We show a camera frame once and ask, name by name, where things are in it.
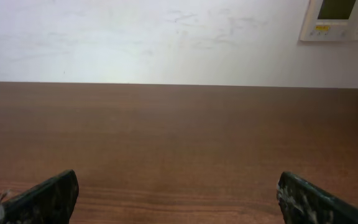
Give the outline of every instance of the brown table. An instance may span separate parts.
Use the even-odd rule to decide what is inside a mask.
[[[283,223],[284,170],[358,207],[358,90],[0,83],[0,191],[65,169],[71,223]]]

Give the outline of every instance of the table surface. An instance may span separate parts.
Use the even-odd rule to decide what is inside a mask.
[[[0,83],[0,191],[65,169],[70,223],[284,223],[285,170],[358,207],[358,90]]]

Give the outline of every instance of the wooden surface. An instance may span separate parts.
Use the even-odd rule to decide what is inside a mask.
[[[0,191],[65,169],[70,223],[284,223],[284,170],[358,207],[358,90],[0,83]]]

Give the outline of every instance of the black object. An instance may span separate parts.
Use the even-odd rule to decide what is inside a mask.
[[[358,224],[358,209],[301,179],[283,172],[277,200],[286,224]]]
[[[74,171],[66,170],[2,203],[4,217],[0,224],[68,224],[78,191]]]

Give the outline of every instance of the display screen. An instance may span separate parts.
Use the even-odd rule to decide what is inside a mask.
[[[317,19],[349,19],[356,0],[324,0]]]

